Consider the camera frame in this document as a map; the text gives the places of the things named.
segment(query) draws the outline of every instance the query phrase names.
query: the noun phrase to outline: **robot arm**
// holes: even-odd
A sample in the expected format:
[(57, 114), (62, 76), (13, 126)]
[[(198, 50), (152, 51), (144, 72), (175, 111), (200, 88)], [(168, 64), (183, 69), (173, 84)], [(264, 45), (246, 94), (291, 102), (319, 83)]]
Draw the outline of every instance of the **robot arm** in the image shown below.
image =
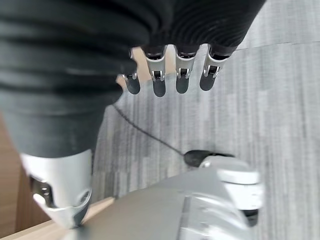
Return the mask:
[(91, 196), (92, 150), (105, 107), (139, 92), (142, 46), (163, 96), (164, 54), (176, 47), (177, 90), (188, 88), (199, 45), (208, 44), (200, 87), (209, 90), (264, 0), (1, 0), (0, 107), (34, 199), (76, 227)]

